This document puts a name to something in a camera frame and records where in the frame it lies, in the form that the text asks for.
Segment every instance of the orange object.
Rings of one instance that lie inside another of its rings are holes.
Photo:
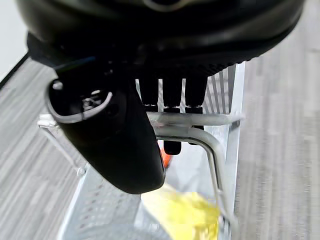
[[[172,155],[166,154],[166,152],[163,148],[161,149],[161,155],[162,155],[164,167],[167,168],[169,166],[170,161],[171,161]]]

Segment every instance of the yellow plastic bag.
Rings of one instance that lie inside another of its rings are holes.
[[[141,200],[173,240],[217,240],[219,209],[198,193],[181,194],[165,184]]]

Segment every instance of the white wall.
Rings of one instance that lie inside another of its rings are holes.
[[[27,27],[14,0],[0,0],[0,82],[27,53]]]

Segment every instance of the metal rack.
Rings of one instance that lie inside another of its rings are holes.
[[[231,232],[236,238],[238,223],[234,215],[238,147],[240,137],[240,121],[244,91],[245,64],[229,67],[220,72],[217,77],[208,81],[204,114],[148,112],[158,140],[170,140],[194,143],[204,149],[208,161],[209,173],[201,173],[202,177],[210,179],[212,196],[221,212],[219,239],[230,239]],[[220,83],[220,91],[215,81]],[[161,82],[159,82],[159,101],[161,109]],[[184,91],[180,108],[183,109]],[[64,222],[60,228],[59,240],[98,240],[98,239],[169,239],[163,229],[157,224],[147,225],[147,230],[141,228],[141,203],[137,195],[126,194],[105,181],[89,164],[79,165],[74,161],[68,150],[55,136],[58,128],[49,114],[39,116],[38,125],[48,139],[63,153],[80,177]],[[192,126],[206,126],[205,131]],[[198,146],[184,144],[185,149],[195,149]],[[194,162],[188,156],[174,161],[176,169],[180,164],[192,165]]]

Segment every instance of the gray floor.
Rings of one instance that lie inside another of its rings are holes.
[[[320,1],[247,63],[236,211],[243,239],[320,239]]]
[[[320,238],[320,1],[246,65],[236,212],[244,240]],[[0,91],[0,239],[54,240],[77,178],[37,127],[54,74],[27,61]]]

